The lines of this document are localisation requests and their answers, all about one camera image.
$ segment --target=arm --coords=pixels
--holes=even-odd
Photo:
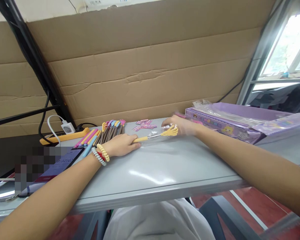
[[[300,216],[300,167],[279,155],[173,116],[162,125],[177,124],[183,135],[194,135],[242,178]]]
[[[141,146],[137,135],[118,135],[102,146],[124,156]],[[46,239],[67,216],[83,189],[101,167],[93,154],[71,166],[32,194],[0,223],[0,239]]]

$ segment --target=red floor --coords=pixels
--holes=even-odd
[[[242,188],[235,190],[235,193],[245,202],[245,204],[260,218],[260,220],[267,227],[271,227],[274,223],[291,212],[290,209],[269,198],[255,188]],[[191,199],[196,207],[200,208],[211,196],[216,195],[224,196],[257,234],[263,232],[263,228],[232,195],[230,191],[191,197]],[[227,240],[233,239],[229,231],[225,231],[225,235]],[[273,239],[300,240],[300,224]]]
[[[287,207],[267,197],[255,188],[237,189],[235,190],[235,193],[245,202],[246,205],[248,205],[248,207],[260,218],[260,220],[267,227],[271,227],[274,223],[291,212]],[[249,214],[249,212],[241,205],[241,203],[233,196],[230,191],[199,195],[191,197],[191,199],[196,207],[200,208],[210,197],[217,195],[224,196],[257,234],[261,234],[263,232],[263,228]],[[82,220],[82,217],[83,215],[66,217],[49,238],[49,240],[71,240]],[[222,220],[221,224],[223,226],[226,239],[233,240],[234,237],[227,229],[226,225],[222,222]],[[273,238],[273,240],[300,240],[300,224]]]

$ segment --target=cardboard sheet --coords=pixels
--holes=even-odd
[[[50,17],[27,25],[76,123],[98,125],[170,116],[194,100],[220,99],[242,79],[274,4],[162,0],[74,14],[68,1],[64,8],[60,1],[25,16],[37,4],[22,2],[17,4],[26,20]],[[55,13],[59,8],[63,12]],[[224,101],[235,103],[240,88]],[[0,22],[0,118],[44,103],[9,26]],[[2,125],[0,137],[36,134],[40,119]],[[57,130],[60,122],[54,121]]]

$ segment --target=charging cable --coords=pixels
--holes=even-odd
[[[60,141],[59,137],[56,135],[56,133],[54,132],[54,130],[52,129],[52,127],[51,127],[51,125],[50,125],[50,118],[53,117],[53,116],[59,117],[59,118],[62,120],[62,123],[63,123],[63,124],[67,124],[68,122],[67,122],[66,120],[64,120],[62,117],[60,117],[59,115],[56,115],[56,114],[53,114],[53,115],[49,116],[49,117],[48,117],[48,120],[47,120],[47,123],[48,123],[48,126],[49,126],[51,132],[52,132],[53,135],[58,139],[59,145],[60,145],[60,147],[61,147],[61,141]]]

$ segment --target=right hand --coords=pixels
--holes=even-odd
[[[195,135],[197,128],[201,126],[198,123],[191,122],[176,115],[164,120],[161,126],[164,127],[170,124],[177,125],[178,135]]]

